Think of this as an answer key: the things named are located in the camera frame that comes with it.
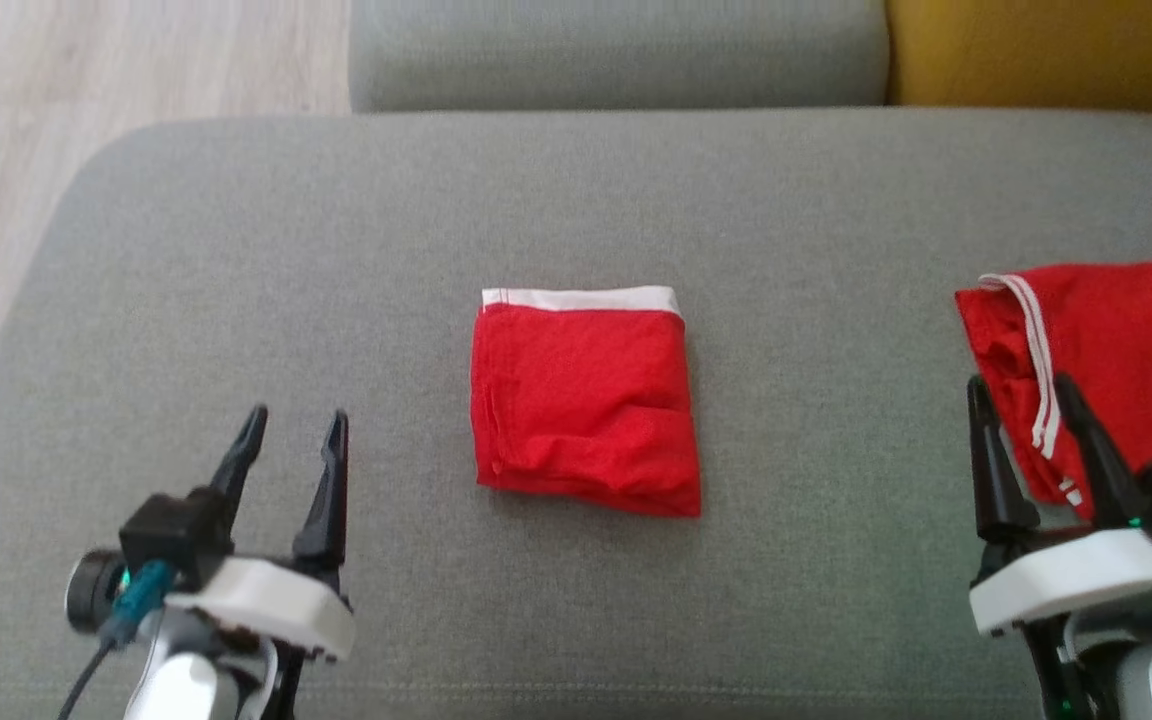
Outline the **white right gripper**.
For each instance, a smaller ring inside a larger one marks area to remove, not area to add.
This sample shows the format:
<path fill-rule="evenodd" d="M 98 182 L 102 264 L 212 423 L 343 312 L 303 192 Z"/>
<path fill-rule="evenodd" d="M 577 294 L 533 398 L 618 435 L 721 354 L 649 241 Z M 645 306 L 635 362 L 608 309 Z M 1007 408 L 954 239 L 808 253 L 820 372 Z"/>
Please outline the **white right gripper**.
<path fill-rule="evenodd" d="M 969 602 L 980 635 L 1152 591 L 1152 539 L 1138 528 L 1146 492 L 1078 382 L 1059 373 L 1053 393 L 1059 502 L 1107 530 L 1028 553 L 975 584 Z M 980 376 L 967 382 L 967 411 L 975 533 L 988 544 L 1020 541 L 1041 525 L 1041 516 L 1021 491 L 1005 429 Z"/>

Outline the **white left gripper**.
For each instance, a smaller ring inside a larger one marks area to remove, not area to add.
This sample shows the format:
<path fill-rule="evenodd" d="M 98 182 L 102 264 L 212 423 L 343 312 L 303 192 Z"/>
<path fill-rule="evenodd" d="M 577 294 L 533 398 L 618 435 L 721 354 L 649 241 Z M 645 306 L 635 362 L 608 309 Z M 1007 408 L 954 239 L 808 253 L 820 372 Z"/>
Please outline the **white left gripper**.
<path fill-rule="evenodd" d="M 257 404 L 238 429 L 207 488 L 220 498 L 223 526 L 232 526 L 247 477 L 260 455 L 268 406 Z M 349 488 L 349 419 L 334 414 L 321 450 L 323 473 L 305 523 L 293 539 L 291 559 L 302 575 L 265 559 L 223 559 L 198 591 L 172 592 L 168 609 L 200 611 L 221 626 L 236 626 L 305 651 L 346 661 L 356 641 L 355 615 L 320 579 L 338 579 L 346 560 Z"/>

